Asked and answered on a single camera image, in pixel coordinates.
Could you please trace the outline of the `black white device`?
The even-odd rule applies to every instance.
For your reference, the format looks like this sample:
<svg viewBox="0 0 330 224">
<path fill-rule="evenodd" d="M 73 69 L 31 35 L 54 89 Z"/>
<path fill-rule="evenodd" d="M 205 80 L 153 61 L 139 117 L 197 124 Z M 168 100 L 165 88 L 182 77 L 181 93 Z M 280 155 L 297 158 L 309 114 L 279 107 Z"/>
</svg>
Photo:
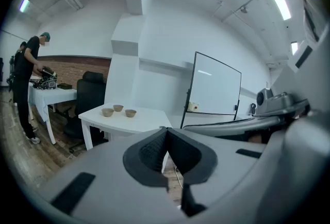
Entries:
<svg viewBox="0 0 330 224">
<path fill-rule="evenodd" d="M 57 73 L 55 71 L 53 71 L 51 68 L 44 66 L 42 68 L 42 74 L 43 75 L 48 75 L 48 76 L 54 76 L 55 78 L 57 78 Z"/>
<path fill-rule="evenodd" d="M 33 87 L 41 90 L 55 89 L 57 87 L 57 78 L 42 77 L 33 84 Z"/>
</svg>

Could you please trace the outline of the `white cloth covered table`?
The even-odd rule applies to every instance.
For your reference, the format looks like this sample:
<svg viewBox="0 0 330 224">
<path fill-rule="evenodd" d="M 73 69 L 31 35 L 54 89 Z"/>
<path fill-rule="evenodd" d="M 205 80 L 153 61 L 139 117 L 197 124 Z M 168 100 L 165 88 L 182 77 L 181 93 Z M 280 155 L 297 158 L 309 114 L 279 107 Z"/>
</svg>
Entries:
<svg viewBox="0 0 330 224">
<path fill-rule="evenodd" d="M 48 113 L 48 106 L 53 106 L 53 111 L 56 110 L 55 105 L 62 102 L 76 100 L 77 91 L 76 89 L 46 89 L 41 90 L 33 87 L 33 84 L 29 82 L 28 88 L 28 109 L 30 119 L 33 120 L 31 106 L 34 105 L 42 118 L 43 122 L 47 126 L 47 131 L 52 144 L 55 144 L 55 137 L 52 131 L 51 122 Z"/>
</svg>

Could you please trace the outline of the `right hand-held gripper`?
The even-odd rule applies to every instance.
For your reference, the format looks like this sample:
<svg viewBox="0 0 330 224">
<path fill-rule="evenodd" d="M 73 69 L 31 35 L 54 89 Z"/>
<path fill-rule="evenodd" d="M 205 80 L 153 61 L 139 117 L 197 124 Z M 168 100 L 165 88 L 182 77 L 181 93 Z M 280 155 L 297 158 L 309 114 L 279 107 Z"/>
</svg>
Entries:
<svg viewBox="0 0 330 224">
<path fill-rule="evenodd" d="M 271 86 L 257 94 L 258 116 L 230 122 L 186 125 L 183 130 L 222 137 L 267 130 L 285 123 L 283 115 L 308 106 L 330 115 L 330 13 L 322 0 L 303 0 L 305 40 Z"/>
</svg>

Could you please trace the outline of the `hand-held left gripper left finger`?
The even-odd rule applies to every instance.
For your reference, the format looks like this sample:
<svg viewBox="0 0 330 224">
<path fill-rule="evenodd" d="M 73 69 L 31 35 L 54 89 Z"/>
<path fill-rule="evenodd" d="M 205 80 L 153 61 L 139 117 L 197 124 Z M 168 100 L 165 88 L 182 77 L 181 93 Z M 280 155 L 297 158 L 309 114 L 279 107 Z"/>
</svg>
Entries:
<svg viewBox="0 0 330 224">
<path fill-rule="evenodd" d="M 162 174 L 167 129 L 92 148 L 58 171 L 39 193 L 89 224 L 176 224 L 180 210 Z"/>
</svg>

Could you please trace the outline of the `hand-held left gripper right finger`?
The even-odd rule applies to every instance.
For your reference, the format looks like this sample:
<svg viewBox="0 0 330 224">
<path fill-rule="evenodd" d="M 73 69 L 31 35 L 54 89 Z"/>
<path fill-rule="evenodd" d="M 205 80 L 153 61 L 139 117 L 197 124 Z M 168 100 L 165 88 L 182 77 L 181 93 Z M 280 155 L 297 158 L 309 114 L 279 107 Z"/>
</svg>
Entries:
<svg viewBox="0 0 330 224">
<path fill-rule="evenodd" d="M 243 180 L 265 144 L 216 138 L 168 129 L 169 155 L 183 176 L 181 209 L 196 215 Z"/>
</svg>

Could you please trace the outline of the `whiteboard with black frame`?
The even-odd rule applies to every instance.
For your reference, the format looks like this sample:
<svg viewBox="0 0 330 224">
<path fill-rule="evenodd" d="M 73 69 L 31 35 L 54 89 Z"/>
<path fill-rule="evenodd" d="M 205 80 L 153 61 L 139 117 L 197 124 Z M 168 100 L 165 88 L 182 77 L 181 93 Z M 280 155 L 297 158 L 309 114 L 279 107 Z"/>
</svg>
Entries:
<svg viewBox="0 0 330 224">
<path fill-rule="evenodd" d="M 241 90 L 241 72 L 201 52 L 195 52 L 190 88 L 180 128 L 187 113 L 228 116 L 236 120 Z M 187 112 L 188 102 L 199 103 L 198 112 Z"/>
</svg>

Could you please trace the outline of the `black office chair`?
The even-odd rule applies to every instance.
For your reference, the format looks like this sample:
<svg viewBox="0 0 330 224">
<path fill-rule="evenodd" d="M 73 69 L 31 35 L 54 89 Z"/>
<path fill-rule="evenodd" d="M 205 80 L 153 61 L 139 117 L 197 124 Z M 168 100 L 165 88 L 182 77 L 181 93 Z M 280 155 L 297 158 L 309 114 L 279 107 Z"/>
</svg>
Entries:
<svg viewBox="0 0 330 224">
<path fill-rule="evenodd" d="M 77 81 L 76 90 L 75 116 L 70 117 L 68 109 L 64 111 L 67 124 L 63 128 L 63 133 L 69 138 L 81 141 L 69 147 L 70 153 L 74 153 L 75 148 L 84 143 L 81 119 L 78 115 L 104 104 L 106 84 L 103 74 L 90 71 L 85 72 L 82 78 Z"/>
</svg>

